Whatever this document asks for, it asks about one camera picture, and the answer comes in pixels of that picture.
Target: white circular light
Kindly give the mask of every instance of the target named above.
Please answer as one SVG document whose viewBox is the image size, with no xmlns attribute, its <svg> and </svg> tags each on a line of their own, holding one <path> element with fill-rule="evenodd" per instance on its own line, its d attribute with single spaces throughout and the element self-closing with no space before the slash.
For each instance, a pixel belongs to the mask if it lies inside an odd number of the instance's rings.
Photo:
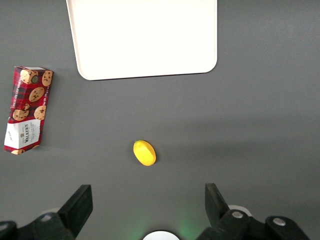
<svg viewBox="0 0 320 240">
<path fill-rule="evenodd" d="M 145 236 L 143 240 L 179 240 L 179 238 L 168 231 L 154 231 Z"/>
</svg>

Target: white label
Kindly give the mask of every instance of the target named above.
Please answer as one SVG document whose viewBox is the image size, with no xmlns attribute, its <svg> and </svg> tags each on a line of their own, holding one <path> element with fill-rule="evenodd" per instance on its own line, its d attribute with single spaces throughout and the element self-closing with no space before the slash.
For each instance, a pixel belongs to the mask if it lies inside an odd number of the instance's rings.
<svg viewBox="0 0 320 240">
<path fill-rule="evenodd" d="M 38 66 L 24 66 L 24 68 L 29 70 L 45 70 L 44 68 Z"/>
<path fill-rule="evenodd" d="M 4 145 L 21 149 L 39 140 L 40 120 L 33 119 L 19 123 L 8 123 L 4 138 Z"/>
</svg>

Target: toy lemon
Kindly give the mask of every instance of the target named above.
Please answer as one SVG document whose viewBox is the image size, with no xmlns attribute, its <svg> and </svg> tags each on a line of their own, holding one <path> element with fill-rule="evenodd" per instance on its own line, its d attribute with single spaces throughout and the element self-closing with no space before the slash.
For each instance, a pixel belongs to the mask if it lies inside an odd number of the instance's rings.
<svg viewBox="0 0 320 240">
<path fill-rule="evenodd" d="M 150 143 L 138 140 L 133 145 L 135 157 L 145 166 L 151 166 L 156 162 L 156 152 Z"/>
</svg>

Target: screw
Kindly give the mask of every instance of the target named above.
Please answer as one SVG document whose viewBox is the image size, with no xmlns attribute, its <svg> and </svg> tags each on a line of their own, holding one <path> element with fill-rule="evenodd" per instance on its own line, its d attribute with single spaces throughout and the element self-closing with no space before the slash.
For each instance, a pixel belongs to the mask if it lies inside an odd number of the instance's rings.
<svg viewBox="0 0 320 240">
<path fill-rule="evenodd" d="M 3 223 L 3 224 L 1 224 L 1 225 L 0 225 L 0 232 L 3 231 L 3 230 L 5 230 L 8 226 L 9 226 L 8 223 Z"/>
<path fill-rule="evenodd" d="M 51 216 L 49 214 L 46 214 L 43 216 L 43 218 L 41 218 L 41 222 L 46 222 L 49 221 L 51 219 Z"/>
<path fill-rule="evenodd" d="M 277 224 L 278 226 L 282 226 L 282 227 L 286 225 L 286 222 L 284 220 L 282 220 L 281 218 L 278 218 L 278 217 L 274 218 L 273 222 L 275 224 Z"/>
<path fill-rule="evenodd" d="M 244 215 L 239 211 L 234 211 L 232 216 L 234 216 L 236 219 L 242 219 Z"/>
</svg>

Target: red plaid box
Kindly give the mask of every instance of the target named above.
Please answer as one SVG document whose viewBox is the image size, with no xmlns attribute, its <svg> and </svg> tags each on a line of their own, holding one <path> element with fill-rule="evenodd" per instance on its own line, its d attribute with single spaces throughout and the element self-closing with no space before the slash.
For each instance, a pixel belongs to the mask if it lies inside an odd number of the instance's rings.
<svg viewBox="0 0 320 240">
<path fill-rule="evenodd" d="M 5 151 L 19 155 L 40 145 L 53 74 L 42 67 L 14 68 Z"/>
</svg>

